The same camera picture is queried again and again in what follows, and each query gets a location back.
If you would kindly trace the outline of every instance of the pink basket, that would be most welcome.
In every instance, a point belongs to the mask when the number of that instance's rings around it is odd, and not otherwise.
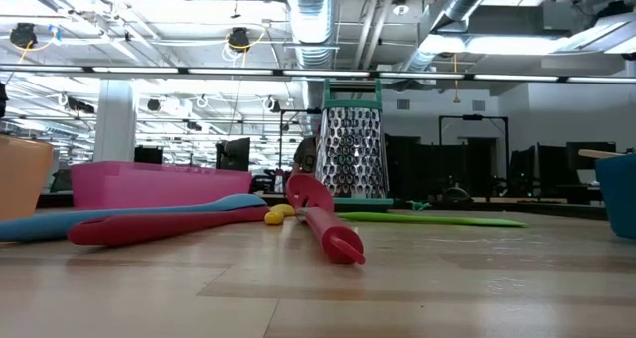
[[[71,167],[73,202],[82,209],[210,203],[247,193],[251,174],[172,165],[98,162]]]

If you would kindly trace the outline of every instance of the red silicone spatula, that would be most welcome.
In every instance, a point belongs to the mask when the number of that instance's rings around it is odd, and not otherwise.
[[[327,258],[337,264],[364,264],[364,247],[358,234],[334,213],[327,188],[311,175],[295,174],[287,181],[287,200],[304,212]]]

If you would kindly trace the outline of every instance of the white column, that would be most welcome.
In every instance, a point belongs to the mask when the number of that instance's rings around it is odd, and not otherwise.
[[[133,161],[139,99],[129,80],[101,80],[93,161]]]

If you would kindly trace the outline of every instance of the wooden floor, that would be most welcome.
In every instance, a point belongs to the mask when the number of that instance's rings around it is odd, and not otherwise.
[[[326,262],[295,220],[118,249],[0,245],[0,337],[636,336],[636,242],[606,222],[454,214],[531,226],[359,223],[362,267]]]

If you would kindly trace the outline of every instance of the yellow object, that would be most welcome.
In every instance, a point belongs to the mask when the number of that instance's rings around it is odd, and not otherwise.
[[[268,225],[280,225],[285,221],[285,214],[281,211],[270,211],[265,214],[265,223]]]
[[[274,205],[269,210],[282,212],[286,217],[296,215],[296,211],[294,210],[294,207],[292,207],[289,204]]]

